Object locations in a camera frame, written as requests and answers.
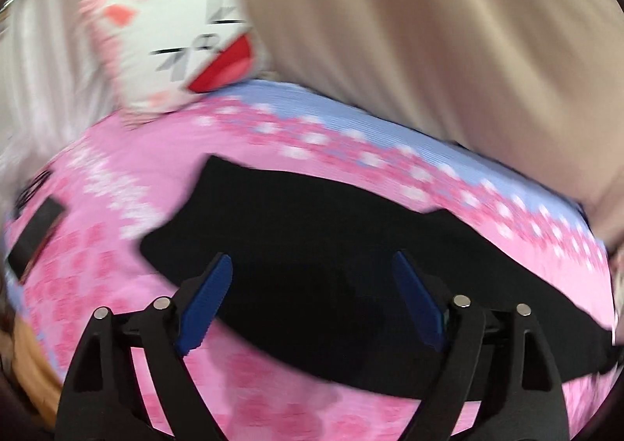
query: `beige curtain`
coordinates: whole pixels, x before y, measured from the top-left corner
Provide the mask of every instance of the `beige curtain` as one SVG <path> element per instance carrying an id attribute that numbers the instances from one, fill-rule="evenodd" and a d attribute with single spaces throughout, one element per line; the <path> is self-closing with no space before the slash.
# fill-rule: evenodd
<path id="1" fill-rule="evenodd" d="M 78 5 L 15 0 L 0 33 L 0 211 L 18 187 L 114 107 Z"/>
<path id="2" fill-rule="evenodd" d="M 493 157 L 624 235 L 615 0 L 248 0 L 288 80 Z"/>

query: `black clamp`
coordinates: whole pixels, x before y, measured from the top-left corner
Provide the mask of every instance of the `black clamp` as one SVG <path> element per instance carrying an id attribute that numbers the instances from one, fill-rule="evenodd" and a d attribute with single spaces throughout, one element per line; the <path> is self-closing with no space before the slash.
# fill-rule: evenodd
<path id="1" fill-rule="evenodd" d="M 444 282 L 394 257 L 396 284 L 422 340 L 445 365 L 399 441 L 568 441 L 566 403 L 554 359 L 530 307 L 485 309 Z M 227 441 L 182 357 L 198 347 L 232 282 L 232 262 L 217 255 L 173 298 L 141 312 L 94 312 L 67 373 L 58 407 L 58 441 Z M 484 343 L 495 345 L 474 426 L 451 436 Z M 154 386 L 175 438 L 152 427 L 138 388 L 131 347 L 145 350 Z"/>

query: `pink cat ear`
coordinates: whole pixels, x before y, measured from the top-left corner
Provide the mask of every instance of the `pink cat ear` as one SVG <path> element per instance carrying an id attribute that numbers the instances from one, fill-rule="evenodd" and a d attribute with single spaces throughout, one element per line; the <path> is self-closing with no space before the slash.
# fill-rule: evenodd
<path id="1" fill-rule="evenodd" d="M 253 66 L 252 42 L 248 34 L 243 34 L 191 81 L 188 89 L 198 94 L 214 91 L 242 80 Z"/>
<path id="2" fill-rule="evenodd" d="M 148 104 L 150 108 L 158 108 L 163 106 L 169 98 L 169 91 L 155 92 L 149 97 Z"/>
<path id="3" fill-rule="evenodd" d="M 117 27 L 126 27 L 137 15 L 137 11 L 123 4 L 111 4 L 102 11 L 104 16 Z"/>

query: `flower pattern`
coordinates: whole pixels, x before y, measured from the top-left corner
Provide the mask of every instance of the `flower pattern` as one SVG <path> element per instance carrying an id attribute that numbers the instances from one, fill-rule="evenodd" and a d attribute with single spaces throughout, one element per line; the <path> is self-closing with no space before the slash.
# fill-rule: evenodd
<path id="1" fill-rule="evenodd" d="M 344 129 L 330 124 L 325 116 L 280 115 L 270 100 L 217 95 L 136 132 L 124 130 L 113 115 L 58 156 L 51 179 L 22 217 L 8 223 L 5 235 L 10 249 L 46 196 L 62 198 L 69 208 L 26 285 L 9 278 L 12 298 L 23 303 L 23 314 L 58 373 L 67 370 L 95 309 L 143 309 L 172 293 L 137 256 L 136 238 L 176 210 L 205 154 L 352 183 L 413 210 L 447 208 L 573 301 L 587 302 L 587 312 L 596 317 L 606 312 L 600 302 L 587 300 L 588 291 L 600 288 L 597 274 L 608 277 L 608 269 L 601 245 L 580 219 L 577 224 L 554 210 L 530 208 L 524 192 L 503 193 L 487 176 L 468 182 L 456 165 L 435 164 L 408 144 L 378 145 L 354 123 Z M 127 158 L 130 149 L 140 156 L 134 162 Z M 161 158 L 165 163 L 155 167 L 162 169 L 159 176 L 146 176 L 145 162 Z M 610 297 L 605 277 L 597 298 Z M 230 441 L 392 441 L 418 405 L 285 368 L 217 320 L 185 364 Z M 153 424 L 170 432 L 144 359 L 136 356 L 135 366 Z M 566 385 L 573 430 L 609 386 L 608 377 Z M 580 398 L 588 394 L 592 402 Z M 478 405 L 467 405 L 456 431 L 469 427 L 477 410 Z"/>

